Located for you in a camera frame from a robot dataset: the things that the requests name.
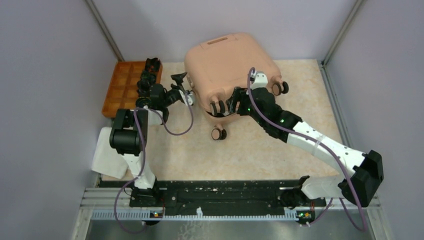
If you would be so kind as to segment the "white cloth under left arm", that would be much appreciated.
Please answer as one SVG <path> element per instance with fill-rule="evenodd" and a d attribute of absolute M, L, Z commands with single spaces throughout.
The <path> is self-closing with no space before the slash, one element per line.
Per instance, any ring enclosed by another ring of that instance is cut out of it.
<path fill-rule="evenodd" d="M 126 175 L 128 164 L 123 156 L 111 147 L 111 131 L 111 127 L 103 127 L 100 130 L 91 170 L 102 175 L 122 179 Z"/>

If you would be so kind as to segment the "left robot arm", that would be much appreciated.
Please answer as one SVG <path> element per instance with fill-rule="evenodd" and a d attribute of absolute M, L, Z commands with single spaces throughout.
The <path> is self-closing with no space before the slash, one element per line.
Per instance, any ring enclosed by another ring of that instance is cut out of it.
<path fill-rule="evenodd" d="M 153 74 L 144 71 L 136 84 L 135 109 L 120 108 L 116 112 L 109 144 L 125 160 L 133 176 L 128 184 L 132 207 L 156 207 L 162 200 L 157 178 L 146 160 L 148 127 L 164 126 L 170 105 L 182 102 L 191 107 L 194 104 L 192 92 L 183 86 L 186 76 L 186 72 L 171 75 L 174 83 L 167 90 L 156 82 Z"/>

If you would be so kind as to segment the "pink suitcase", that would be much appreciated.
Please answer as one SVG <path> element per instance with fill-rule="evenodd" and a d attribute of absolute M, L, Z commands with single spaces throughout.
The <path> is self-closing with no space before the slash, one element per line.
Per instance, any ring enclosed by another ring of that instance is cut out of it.
<path fill-rule="evenodd" d="M 265 49 L 249 34 L 244 32 L 227 34 L 202 42 L 192 47 L 184 57 L 184 70 L 195 99 L 204 114 L 213 123 L 211 137 L 224 140 L 227 131 L 223 125 L 238 118 L 231 109 L 230 98 L 234 89 L 247 87 L 249 70 L 251 87 L 265 87 L 275 96 L 286 94 L 288 84 L 282 79 L 281 71 Z"/>

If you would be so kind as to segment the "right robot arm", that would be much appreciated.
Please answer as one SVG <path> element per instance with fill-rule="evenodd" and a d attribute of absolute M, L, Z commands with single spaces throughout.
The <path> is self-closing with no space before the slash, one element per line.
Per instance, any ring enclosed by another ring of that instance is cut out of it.
<path fill-rule="evenodd" d="M 324 197 L 343 198 L 363 208 L 369 206 L 384 180 L 379 152 L 362 152 L 327 137 L 300 116 L 282 109 L 264 87 L 251 92 L 235 87 L 226 106 L 230 113 L 253 118 L 270 137 L 310 153 L 339 172 L 330 177 L 303 177 L 300 188 L 293 192 L 297 205 L 307 206 L 313 199 Z"/>

